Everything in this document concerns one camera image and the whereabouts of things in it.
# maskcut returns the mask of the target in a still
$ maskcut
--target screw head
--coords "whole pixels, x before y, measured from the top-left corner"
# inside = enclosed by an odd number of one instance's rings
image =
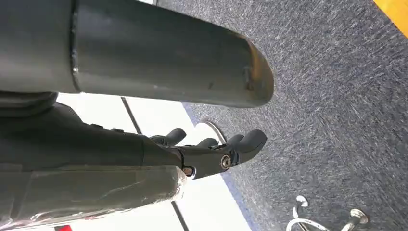
[[[369,222],[369,217],[363,211],[359,209],[352,209],[350,211],[350,215],[352,217],[360,218],[360,224],[367,224]]]
[[[183,168],[183,172],[186,174],[186,176],[190,177],[193,173],[193,169],[191,167],[185,167]]]
[[[223,170],[228,170],[231,167],[231,158],[228,155],[225,155],[221,158],[221,168]]]

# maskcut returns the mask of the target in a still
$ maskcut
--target yellow surface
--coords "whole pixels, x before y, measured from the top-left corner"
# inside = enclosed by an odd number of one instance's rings
[[[374,0],[374,2],[408,38],[408,0]]]

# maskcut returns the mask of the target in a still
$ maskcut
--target round metal base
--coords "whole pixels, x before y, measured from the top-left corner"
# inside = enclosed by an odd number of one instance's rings
[[[195,128],[201,133],[200,136],[204,135],[206,138],[214,138],[219,144],[226,143],[221,131],[209,121],[202,120],[195,126]]]

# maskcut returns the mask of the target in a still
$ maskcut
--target black line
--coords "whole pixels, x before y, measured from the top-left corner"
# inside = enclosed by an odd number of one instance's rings
[[[178,220],[180,221],[180,224],[183,227],[184,231],[189,231],[189,228],[187,227],[186,221],[184,220],[183,215],[181,214],[180,209],[177,206],[176,202],[172,201],[171,205],[173,206],[173,209],[176,212]]]
[[[139,126],[138,126],[138,123],[136,122],[136,119],[135,119],[135,117],[134,117],[134,115],[132,113],[132,110],[130,109],[129,104],[126,101],[126,98],[122,96],[121,99],[122,99],[123,105],[126,108],[126,111],[129,114],[130,119],[132,120],[133,126],[135,127],[137,133],[142,134],[142,132],[141,132]],[[173,206],[173,209],[176,212],[178,220],[180,221],[180,224],[183,227],[184,231],[189,231],[189,228],[187,227],[186,221],[184,220],[183,215],[181,214],[180,209],[177,206],[176,202],[172,201],[171,205]]]
[[[120,97],[120,98],[122,99],[123,105],[125,106],[126,111],[127,111],[128,114],[129,114],[130,120],[132,120],[133,126],[134,126],[135,129],[136,129],[136,132],[137,132],[138,134],[142,134],[142,132],[141,132],[141,130],[140,130],[140,127],[139,127],[138,123],[136,122],[136,119],[135,119],[135,117],[134,117],[134,115],[133,115],[133,113],[132,113],[132,110],[130,109],[129,104],[128,104],[127,101],[126,101],[126,98],[123,97],[123,96]]]

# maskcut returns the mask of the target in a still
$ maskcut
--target plastic wrap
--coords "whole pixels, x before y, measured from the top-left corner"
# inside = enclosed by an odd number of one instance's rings
[[[187,178],[177,166],[69,166],[0,173],[0,230],[100,218],[175,200]]]

